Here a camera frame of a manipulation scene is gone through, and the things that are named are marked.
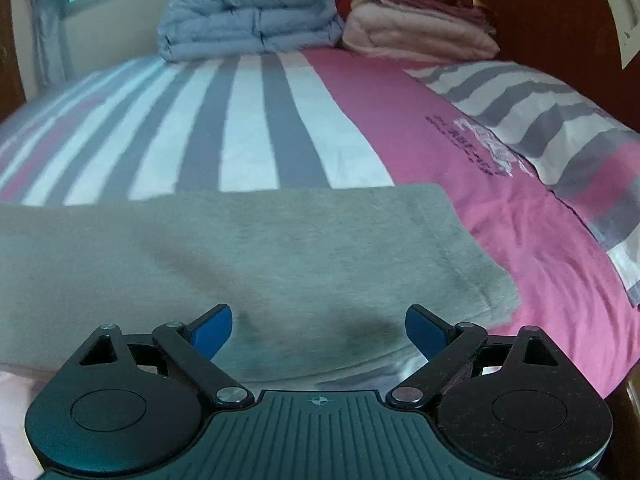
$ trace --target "white stripe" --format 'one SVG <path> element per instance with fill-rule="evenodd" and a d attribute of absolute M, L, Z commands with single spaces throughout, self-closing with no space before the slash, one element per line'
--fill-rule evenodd
<path fill-rule="evenodd" d="M 555 105 L 568 106 L 584 102 L 578 92 L 558 94 L 556 92 L 533 93 L 516 104 L 507 116 L 491 128 L 496 136 L 505 144 L 517 144 L 527 133 L 529 127 L 543 113 Z"/>
<path fill-rule="evenodd" d="M 65 205 L 97 202 L 120 157 L 136 137 L 136 133 L 164 90 L 186 65 L 168 65 L 160 77 L 136 100 L 98 153 L 86 165 L 67 194 Z"/>
<path fill-rule="evenodd" d="M 146 150 L 129 191 L 130 200 L 146 200 L 175 192 L 184 150 L 207 88 L 221 63 L 222 60 L 218 59 L 199 67 L 180 90 Z"/>
<path fill-rule="evenodd" d="M 447 92 L 449 92 L 449 90 L 461 85 L 474 74 L 482 72 L 482 70 L 505 65 L 513 65 L 514 70 L 525 70 L 524 67 L 519 67 L 517 64 L 510 62 L 479 61 L 461 65 L 455 72 L 446 72 L 442 74 L 436 82 L 429 84 L 428 87 L 437 94 L 446 94 Z"/>
<path fill-rule="evenodd" d="M 119 90 L 107 97 L 103 104 L 96 107 L 69 138 L 65 145 L 49 161 L 45 169 L 22 200 L 22 204 L 29 206 L 41 206 L 47 201 L 49 193 L 56 185 L 60 177 L 65 173 L 68 165 L 80 153 L 82 147 L 94 136 L 98 128 L 113 112 L 116 106 L 126 99 L 149 75 L 158 70 L 164 63 L 159 60 L 152 63 L 146 70 L 137 73 L 127 81 Z"/>
<path fill-rule="evenodd" d="M 529 161 L 538 170 L 540 180 L 552 186 L 557 184 L 569 161 L 597 134 L 611 129 L 611 123 L 600 115 L 590 115 L 565 121 L 551 139 L 540 158 Z"/>
<path fill-rule="evenodd" d="M 31 155 L 31 152 L 36 147 L 38 141 L 44 136 L 50 129 L 55 126 L 56 122 L 59 118 L 64 117 L 67 113 L 69 113 L 78 103 L 82 102 L 85 98 L 87 98 L 92 93 L 98 91 L 100 88 L 103 88 L 107 83 L 111 82 L 115 77 L 120 75 L 120 73 L 128 68 L 133 61 L 129 61 L 117 69 L 115 72 L 109 74 L 104 79 L 99 79 L 93 85 L 91 85 L 85 92 L 82 92 L 80 95 L 77 95 L 75 98 L 71 99 L 64 107 L 62 107 L 56 115 L 50 117 L 46 123 L 44 123 L 41 127 L 39 127 L 27 140 L 20 150 L 15 154 L 11 163 L 6 167 L 4 173 L 0 176 L 0 188 L 4 186 L 7 180 L 9 180 L 12 176 L 14 176 L 15 172 L 18 171 L 23 162 Z"/>
<path fill-rule="evenodd" d="M 441 66 L 432 66 L 429 68 L 405 68 L 404 73 L 410 75 L 415 79 L 420 79 L 421 77 L 427 77 L 428 75 L 433 74 L 436 70 L 441 69 Z"/>
<path fill-rule="evenodd" d="M 378 154 L 299 52 L 279 54 L 293 101 L 334 189 L 393 186 Z"/>
<path fill-rule="evenodd" d="M 220 191 L 278 189 L 278 173 L 264 110 L 260 57 L 241 57 L 226 111 Z"/>
<path fill-rule="evenodd" d="M 640 282 L 640 251 L 638 247 L 640 247 L 640 224 L 625 241 L 607 251 L 626 289 L 630 289 L 637 282 Z"/>
<path fill-rule="evenodd" d="M 554 77 L 539 72 L 532 72 L 531 70 L 508 72 L 489 79 L 489 81 L 474 90 L 467 99 L 456 102 L 456 108 L 467 115 L 478 116 L 498 97 L 504 94 L 508 88 L 526 82 L 564 84 Z"/>
<path fill-rule="evenodd" d="M 71 94 L 79 86 L 91 81 L 91 79 L 95 79 L 98 76 L 98 74 L 100 74 L 100 72 L 92 72 L 91 74 L 86 76 L 84 79 L 78 81 L 75 85 L 72 85 L 71 87 L 66 89 L 64 92 L 62 92 L 62 94 L 60 94 L 57 98 L 51 101 L 47 106 L 41 108 L 37 114 L 35 114 L 31 119 L 29 119 L 22 126 L 20 126 L 20 129 L 18 129 L 17 132 L 15 132 L 9 139 L 7 139 L 5 143 L 2 144 L 2 146 L 0 147 L 0 155 L 2 155 L 2 153 L 4 153 L 4 151 L 9 146 L 11 146 L 16 140 L 18 140 L 18 138 L 27 129 L 31 128 L 35 123 L 43 120 L 47 115 L 49 115 L 53 110 L 53 108 L 57 107 L 62 101 L 64 101 L 69 97 L 69 94 Z"/>

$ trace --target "light blue comforter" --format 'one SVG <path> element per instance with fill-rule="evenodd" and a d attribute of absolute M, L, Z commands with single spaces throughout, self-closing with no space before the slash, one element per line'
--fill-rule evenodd
<path fill-rule="evenodd" d="M 344 23 L 334 0 L 173 0 L 158 27 L 168 61 L 334 46 Z"/>

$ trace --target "folded blanket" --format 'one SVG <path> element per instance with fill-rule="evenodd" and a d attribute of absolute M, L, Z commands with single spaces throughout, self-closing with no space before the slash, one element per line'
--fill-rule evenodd
<path fill-rule="evenodd" d="M 482 28 L 467 20 L 375 3 L 352 10 L 343 41 L 370 56 L 445 63 L 493 59 L 500 50 Z"/>
<path fill-rule="evenodd" d="M 437 7 L 412 7 L 405 4 L 398 4 L 391 0 L 374 0 L 376 4 L 382 7 L 389 7 L 390 9 L 402 10 L 402 12 L 414 12 L 415 14 L 422 14 L 424 16 L 435 16 L 436 18 L 440 18 L 441 20 L 447 20 L 452 23 L 470 23 L 471 25 L 476 25 L 480 27 L 482 30 L 489 34 L 495 34 L 495 28 L 493 28 L 489 22 L 484 18 L 480 18 L 479 16 L 472 17 L 472 15 L 466 14 L 465 11 L 471 9 L 466 9 L 465 7 L 460 7 L 460 13 L 448 12 L 447 10 L 436 10 Z"/>
<path fill-rule="evenodd" d="M 485 32 L 495 33 L 494 28 L 489 24 L 485 11 L 480 7 L 464 7 L 462 5 L 450 6 L 437 0 L 375 0 L 385 2 L 388 6 L 399 6 L 414 10 L 437 10 L 461 18 L 482 28 Z"/>
<path fill-rule="evenodd" d="M 173 0 L 158 27 L 168 61 L 334 46 L 344 22 L 334 0 Z"/>

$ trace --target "pink duvet cover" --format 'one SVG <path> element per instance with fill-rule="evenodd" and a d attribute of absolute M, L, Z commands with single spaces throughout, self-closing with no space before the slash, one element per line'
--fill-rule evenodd
<path fill-rule="evenodd" d="M 491 153 L 471 129 L 456 125 L 475 123 L 397 62 L 328 50 L 306 57 L 394 183 L 440 184 L 461 222 L 512 275 L 522 306 L 492 333 L 542 327 L 608 396 L 640 358 L 640 314 L 574 212 L 517 162 L 512 176 L 497 174 Z"/>

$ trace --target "pillow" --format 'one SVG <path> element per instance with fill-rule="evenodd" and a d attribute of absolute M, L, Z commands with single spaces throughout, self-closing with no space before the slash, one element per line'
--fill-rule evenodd
<path fill-rule="evenodd" d="M 514 62 L 407 73 L 524 156 L 607 251 L 640 304 L 640 136 L 566 83 Z"/>

